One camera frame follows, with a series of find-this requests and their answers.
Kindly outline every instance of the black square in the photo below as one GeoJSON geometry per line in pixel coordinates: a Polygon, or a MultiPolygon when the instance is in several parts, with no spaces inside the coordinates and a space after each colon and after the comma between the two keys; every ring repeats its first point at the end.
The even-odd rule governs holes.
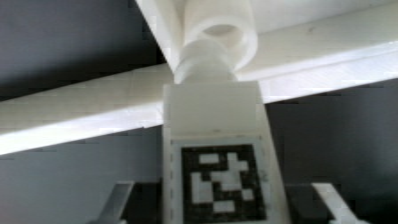
{"type": "Polygon", "coordinates": [[[184,147],[182,155],[182,216],[186,224],[222,223],[266,220],[262,193],[257,177],[257,164],[252,145],[184,147]],[[198,157],[204,154],[218,155],[218,161],[200,164],[198,157]],[[238,162],[246,162],[248,169],[238,171],[241,190],[250,190],[252,198],[243,200],[241,190],[222,191],[222,183],[211,181],[211,172],[229,171],[227,154],[234,154],[238,162]],[[211,183],[213,202],[193,203],[191,173],[200,174],[200,181],[211,183]],[[213,210],[214,202],[232,201],[234,211],[213,210]]]}

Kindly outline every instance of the white cylinder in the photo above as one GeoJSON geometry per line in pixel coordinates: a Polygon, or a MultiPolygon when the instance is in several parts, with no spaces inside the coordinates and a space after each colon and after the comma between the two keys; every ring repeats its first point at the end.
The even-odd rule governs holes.
{"type": "Polygon", "coordinates": [[[257,50],[250,0],[186,0],[184,45],[200,39],[223,45],[238,70],[257,50]]]}
{"type": "Polygon", "coordinates": [[[191,42],[181,51],[181,62],[174,72],[175,84],[236,81],[230,69],[229,55],[222,45],[213,40],[191,42]]]}

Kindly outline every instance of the square pattern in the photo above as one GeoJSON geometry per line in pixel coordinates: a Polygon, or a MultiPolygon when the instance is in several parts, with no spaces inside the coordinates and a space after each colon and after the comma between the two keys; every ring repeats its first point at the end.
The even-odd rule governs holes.
{"type": "Polygon", "coordinates": [[[186,224],[266,220],[252,145],[184,147],[186,224]]]}

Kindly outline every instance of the white beam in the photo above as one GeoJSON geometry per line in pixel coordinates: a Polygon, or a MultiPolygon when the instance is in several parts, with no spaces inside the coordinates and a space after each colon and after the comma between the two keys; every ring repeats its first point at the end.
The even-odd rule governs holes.
{"type": "MultiPolygon", "coordinates": [[[[396,12],[398,3],[261,34],[238,77],[264,103],[398,77],[396,12]]],[[[0,155],[159,125],[170,82],[159,65],[1,102],[0,155]]]]}

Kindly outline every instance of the gray ceiling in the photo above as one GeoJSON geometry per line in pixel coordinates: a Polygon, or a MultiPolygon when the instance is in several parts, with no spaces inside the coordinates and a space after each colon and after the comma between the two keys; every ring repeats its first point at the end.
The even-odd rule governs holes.
{"type": "MultiPolygon", "coordinates": [[[[133,0],[0,1],[0,100],[158,63],[133,0]]],[[[266,106],[287,188],[332,181],[374,224],[398,220],[396,95],[392,80],[266,106]]],[[[85,224],[113,181],[158,178],[159,137],[158,127],[3,156],[0,223],[85,224]]]]}

